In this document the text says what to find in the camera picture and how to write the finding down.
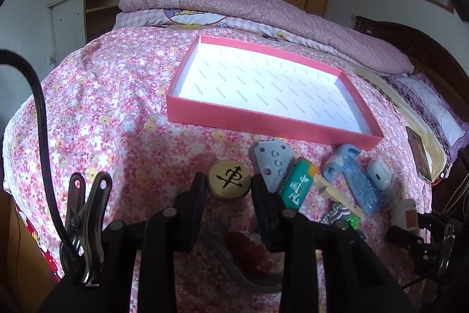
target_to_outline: electrical outlet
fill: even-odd
[[[54,66],[57,64],[57,61],[55,60],[55,52],[51,52],[47,56],[47,65],[52,65],[52,64],[54,64]]]

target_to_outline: wooden stick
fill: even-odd
[[[363,210],[360,207],[352,206],[346,195],[337,190],[319,174],[314,175],[313,185],[319,190],[320,196],[324,199],[332,199],[334,202],[342,203],[357,218],[362,216]]]

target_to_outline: wooden nightstand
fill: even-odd
[[[111,31],[120,12],[118,4],[119,0],[57,0],[48,4],[52,10],[57,63]]]
[[[465,186],[469,185],[469,147],[465,147],[459,150],[458,159],[453,163],[453,167],[449,173],[447,179],[442,180],[438,185],[436,185],[432,193],[432,203],[431,206],[433,210],[438,212],[443,212],[443,208],[446,203],[448,203],[451,196],[454,194],[456,189],[459,188],[456,195],[458,195]],[[452,218],[458,219],[459,221],[464,220],[464,211],[463,211],[463,201],[465,195],[463,195],[454,207],[449,211],[447,215]]]

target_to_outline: gray remote control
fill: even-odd
[[[267,189],[274,193],[295,164],[295,155],[290,146],[280,140],[261,141],[249,148],[255,174],[261,174]]]

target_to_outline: black cable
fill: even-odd
[[[65,249],[69,253],[73,261],[78,260],[78,253],[75,251],[67,234],[65,227],[60,218],[59,209],[57,208],[57,201],[55,200],[54,189],[52,185],[51,163],[49,160],[49,143],[47,138],[47,117],[45,112],[44,94],[42,93],[41,83],[34,72],[31,65],[23,59],[20,55],[7,50],[0,50],[0,64],[7,64],[18,71],[28,81],[32,89],[34,103],[36,104],[36,115],[38,117],[38,138],[39,138],[39,157],[41,160],[42,180],[44,182],[45,198],[49,211],[51,213],[52,222],[55,229],[62,241]]]
[[[407,289],[407,288],[411,287],[412,285],[418,284],[419,282],[421,282],[421,281],[423,281],[423,280],[425,280],[425,279],[426,279],[426,277],[419,277],[418,279],[415,279],[414,281],[411,281],[411,282],[409,282],[409,283],[403,285],[403,286],[402,286],[402,289],[403,289],[403,290],[404,290],[404,289]]]
[[[466,200],[467,197],[469,197],[469,189],[467,190],[466,197],[464,198],[464,200]],[[466,205],[466,211],[464,212],[464,222],[469,222],[469,202]]]

